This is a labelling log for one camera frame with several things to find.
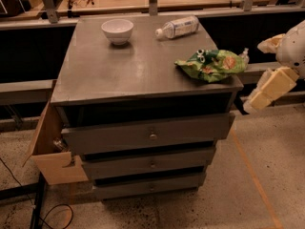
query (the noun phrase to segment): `plastic bottle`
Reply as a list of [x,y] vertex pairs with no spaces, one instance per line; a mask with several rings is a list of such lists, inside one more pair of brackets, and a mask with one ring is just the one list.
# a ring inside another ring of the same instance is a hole
[[246,67],[250,60],[248,52],[249,52],[249,49],[245,48],[244,52],[239,55],[245,61]]
[[198,28],[198,18],[190,16],[165,23],[161,29],[155,31],[155,35],[157,38],[167,37],[173,39],[181,35],[196,32]]

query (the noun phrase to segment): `bowl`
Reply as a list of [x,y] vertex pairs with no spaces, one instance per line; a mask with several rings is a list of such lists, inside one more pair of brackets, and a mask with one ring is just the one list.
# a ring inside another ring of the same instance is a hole
[[132,36],[133,22],[127,19],[113,19],[105,22],[101,28],[114,45],[123,45]]

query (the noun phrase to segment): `drawer handle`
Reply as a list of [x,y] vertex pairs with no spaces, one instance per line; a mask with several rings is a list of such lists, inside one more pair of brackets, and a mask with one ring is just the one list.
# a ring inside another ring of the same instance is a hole
[[151,133],[150,140],[156,140],[158,139],[158,136],[155,133]]

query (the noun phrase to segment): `cable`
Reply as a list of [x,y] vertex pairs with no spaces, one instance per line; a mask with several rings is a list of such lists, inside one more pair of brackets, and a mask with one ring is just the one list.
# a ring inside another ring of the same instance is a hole
[[[0,161],[1,161],[1,162],[3,163],[3,165],[8,169],[8,171],[10,172],[11,176],[13,177],[13,179],[19,184],[19,186],[20,186],[21,188],[23,188],[22,184],[19,182],[19,180],[17,180],[17,178],[16,178],[15,175],[12,173],[11,169],[9,168],[9,166],[3,161],[3,159],[2,159],[1,157],[0,157]],[[26,196],[28,197],[28,199],[29,199],[31,205],[34,205],[34,203],[32,202],[32,200],[31,200],[31,198],[30,198],[30,196],[29,196],[28,194],[26,194]],[[71,210],[71,218],[70,218],[68,224],[67,224],[65,227],[61,228],[61,229],[66,229],[66,228],[71,224],[71,222],[72,222],[72,220],[73,220],[74,212],[73,212],[72,208],[69,206],[69,204],[62,203],[62,204],[55,205],[54,207],[52,207],[52,208],[49,210],[49,212],[45,215],[45,217],[44,217],[43,219],[42,219],[41,217],[39,217],[39,218],[42,220],[42,222],[43,222],[44,224],[46,224],[50,229],[55,229],[55,228],[53,228],[53,227],[51,227],[50,225],[48,225],[48,224],[45,222],[45,220],[46,220],[47,216],[50,214],[50,212],[51,212],[53,209],[55,209],[55,208],[57,208],[57,207],[60,207],[60,206],[69,207],[69,209]]]
[[[11,176],[13,177],[13,179],[19,184],[19,186],[23,189],[23,186],[21,185],[21,183],[17,180],[17,178],[13,175],[12,171],[10,170],[9,166],[6,165],[6,163],[3,161],[3,159],[0,157],[1,162],[3,163],[3,165],[8,169],[8,171],[10,172]],[[34,203],[32,202],[30,196],[28,194],[26,194],[26,196],[28,197],[31,205],[34,205]]]

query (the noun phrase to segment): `metal cabinet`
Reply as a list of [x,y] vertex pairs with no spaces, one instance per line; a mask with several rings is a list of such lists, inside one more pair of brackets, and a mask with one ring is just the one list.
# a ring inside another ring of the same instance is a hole
[[123,47],[102,35],[106,18],[76,26],[51,105],[100,199],[199,187],[217,140],[230,131],[243,85],[236,76],[198,82],[175,67],[200,48],[215,49],[202,27],[157,40],[154,31],[177,17],[128,17],[134,32]]

